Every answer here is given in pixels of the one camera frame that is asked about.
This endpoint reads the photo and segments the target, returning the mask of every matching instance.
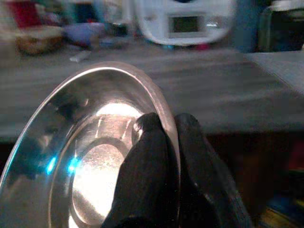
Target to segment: digital display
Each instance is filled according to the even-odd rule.
[[[199,17],[173,17],[171,32],[198,32]]]

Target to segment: stainless steel bowl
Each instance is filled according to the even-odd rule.
[[[0,227],[100,227],[132,147],[133,123],[150,112],[171,140],[179,179],[174,119],[143,71],[104,62],[64,81],[33,114],[7,161]]]

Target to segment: gloved hand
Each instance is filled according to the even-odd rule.
[[[120,167],[112,209],[102,228],[252,227],[235,183],[189,114],[175,117],[181,158],[181,196],[171,144],[157,114],[134,125],[133,148]],[[180,220],[178,214],[180,202]]]

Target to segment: gray countertop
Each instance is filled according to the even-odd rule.
[[[78,52],[65,47],[39,57],[21,56],[16,67],[0,69],[1,141],[14,141],[39,104],[65,78],[101,61],[126,62],[145,71],[162,89],[172,112],[193,114],[206,133],[304,127],[301,94],[304,82],[300,78],[303,54],[294,54],[301,60],[296,64],[298,76],[295,77],[290,76],[292,73],[286,67],[282,68],[281,62],[271,65],[273,56],[244,56],[232,49],[169,51],[140,42],[123,50],[92,53],[80,63],[70,62],[69,58]],[[276,72],[283,69],[283,75],[290,76],[287,79]]]

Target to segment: white appliance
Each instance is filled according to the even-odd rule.
[[[232,27],[235,0],[135,0],[138,23],[149,40],[164,45],[215,42]]]

